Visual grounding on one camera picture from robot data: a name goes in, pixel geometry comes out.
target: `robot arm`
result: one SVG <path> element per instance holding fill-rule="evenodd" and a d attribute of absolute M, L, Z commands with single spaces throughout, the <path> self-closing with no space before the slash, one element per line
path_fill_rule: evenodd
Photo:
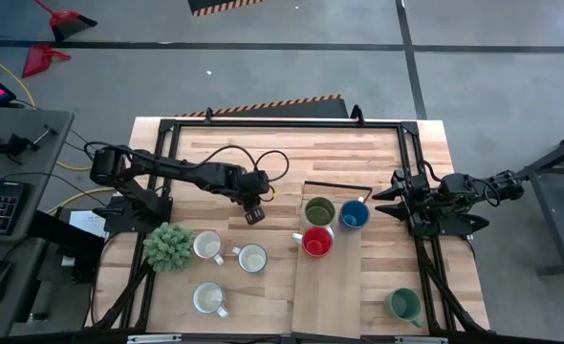
<path fill-rule="evenodd" d="M 392 187 L 373 199 L 393 201 L 399 196 L 401 202 L 379 205 L 376 210 L 407 221 L 412 235 L 470 235 L 489 224 L 483 217 L 468 214 L 475 204 L 486 201 L 498 206 L 501 201 L 517 200 L 524 194 L 522 179 L 509 170 L 484 179 L 462 173 L 441 179 L 431 175 L 440 182 L 439 187 L 431 188 L 425 174 L 406 178 L 402 170 L 396 170 Z"/>
<path fill-rule="evenodd" d="M 134 180 L 141 175 L 193 183 L 204 191 L 228 197 L 244 207 L 251 225 L 265 217 L 259 206 L 260 195 L 270 190 L 265 171 L 247 172 L 242 166 L 222 162 L 178 161 L 124 146 L 106 146 L 95 152 L 90 175 L 93 182 L 116 188 L 131 201 L 134 210 L 143 215 L 152 217 L 164 213 L 167 200 L 161 200 L 153 190 L 141 188 Z"/>

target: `caution tape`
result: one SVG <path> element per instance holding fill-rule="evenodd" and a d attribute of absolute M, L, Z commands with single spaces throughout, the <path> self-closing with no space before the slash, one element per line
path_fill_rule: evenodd
<path fill-rule="evenodd" d="M 307 97 L 307 98 L 301 98 L 301 99 L 273 101 L 273 102 L 270 102 L 270 103 L 262 103 L 262 104 L 256 104 L 256 105 L 251 105 L 251 106 L 250 105 L 248 105 L 248 106 L 237 106 L 237 107 L 233 107 L 233 108 L 218 109 L 216 111 L 213 111 L 213 114 L 214 114 L 214 116 L 216 116 L 216 115 L 229 115 L 229 114 L 244 112 L 244 111 L 266 109 L 266 108 L 272 108 L 272 107 L 277 107 L 277 106 L 304 104 L 304 103 L 309 103 L 309 102 L 331 100 L 331 99 L 341 99 L 341 95 L 329 95 L 329 96 L 322 96 L 322 97 Z M 201 111 L 201 112 L 194 112 L 194 113 L 176 115 L 175 117 L 203 117 L 205 115 L 206 115 L 206 111 Z"/>
<path fill-rule="evenodd" d="M 264 0 L 235 0 L 235 1 L 225 3 L 223 5 L 210 6 L 210 7 L 207 7 L 207 8 L 202 8 L 200 10 L 196 10 L 196 11 L 193 12 L 193 15 L 194 16 L 208 15 L 208 14 L 213 14 L 213 13 L 216 13 L 216 12 L 219 12 L 219 11 L 237 9 L 237 8 L 240 8 L 240 7 L 243 7 L 243 6 L 260 3 L 260 2 L 263 2 L 263 1 Z"/>

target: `blue mug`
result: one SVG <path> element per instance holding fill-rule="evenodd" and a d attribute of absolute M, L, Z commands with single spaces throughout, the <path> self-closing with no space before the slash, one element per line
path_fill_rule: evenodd
<path fill-rule="evenodd" d="M 369 222 L 369 207 L 361 197 L 348 201 L 339 211 L 339 226 L 345 231 L 359 230 Z"/>

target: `wooden tabletop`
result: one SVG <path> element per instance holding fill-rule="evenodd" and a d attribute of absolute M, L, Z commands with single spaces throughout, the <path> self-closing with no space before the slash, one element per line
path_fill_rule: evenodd
<path fill-rule="evenodd" d="M 153 151 L 160 119 L 136 118 L 130 146 Z M 437 175 L 453 172 L 443 123 L 438 120 L 418 123 L 424 158 L 431 162 Z M 172 222 L 180 222 L 198 232 L 216 230 L 224 242 L 226 263 L 219 267 L 195 257 L 186 271 L 157 274 L 148 331 L 290 333 L 298 252 L 291 234 L 300 227 L 303 183 L 310 180 L 366 185 L 372 186 L 374 192 L 388 188 L 393 170 L 401 166 L 396 132 L 185 127 L 180 138 L 178 157 L 188 161 L 201 161 L 221 146 L 237 144 L 255 157 L 270 149 L 282 150 L 289 156 L 291 168 L 286 177 L 272 183 L 276 197 L 263 205 L 267 218 L 255 226 L 247 225 L 242 207 L 227 198 L 211 195 L 192 184 L 172 183 Z M 224 151 L 214 161 L 249 166 L 247 157 L 237 150 Z M 259 168 L 274 177 L 283 171 L 284 165 L 281 158 L 272 155 L 264 159 Z M 147 177 L 142 176 L 138 181 L 145 186 Z M 371 208 L 371 222 L 360 233 L 360 332 L 426 334 L 426 327 L 418 329 L 383 312 L 382 300 L 389 291 L 407 287 L 422 298 L 421 283 L 414 242 L 404 224 L 373 209 L 385 202 L 369 201 L 367 204 Z M 136 236 L 117 236 L 103 254 L 96 319 L 112 306 L 127 283 Z M 488 328 L 477 270 L 468 245 L 456 237 L 442 237 L 441 242 L 448 285 L 475 321 Z M 269 262 L 264 272 L 252 275 L 240 269 L 231 250 L 246 244 L 259 244 L 267 251 Z M 219 283 L 225 289 L 228 318 L 201 314 L 193 308 L 192 292 L 206 281 Z M 439 293 L 433 292 L 433 297 L 438 320 L 443 324 Z M 132 323 L 139 312 L 140 301 L 141 290 L 136 296 Z"/>

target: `concrete floor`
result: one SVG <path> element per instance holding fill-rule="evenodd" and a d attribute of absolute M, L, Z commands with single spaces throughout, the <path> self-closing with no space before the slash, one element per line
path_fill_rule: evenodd
<path fill-rule="evenodd" d="M 394 0 L 267 0 L 200 18 L 191 16 L 184 0 L 47 3 L 100 22 L 74 40 L 402 43 Z M 564 46 L 562 0 L 405 0 L 405 6 L 414 44 Z M 47 21 L 31 2 L 0 0 L 0 39 L 50 40 Z M 20 74 L 26 52 L 0 48 L 0 61 Z M 72 61 L 24 81 L 38 106 L 74 112 L 74 129 L 88 140 L 127 142 L 136 116 L 335 93 L 360 104 L 368 118 L 416 118 L 403 52 L 63 52 Z M 457 171 L 487 176 L 518 170 L 564 137 L 564 54 L 419 53 L 416 61 L 426 114 L 445 122 Z M 0 80 L 26 98 L 2 71 Z M 60 159 L 88 162 L 72 148 Z M 84 173 L 55 173 L 95 187 Z M 53 180 L 41 207 L 74 194 Z M 492 222 L 474 243 L 490 326 L 503 334 L 564 340 L 564 276 L 535 274 L 560 258 L 531 189 L 516 203 L 476 206 L 474 212 Z"/>

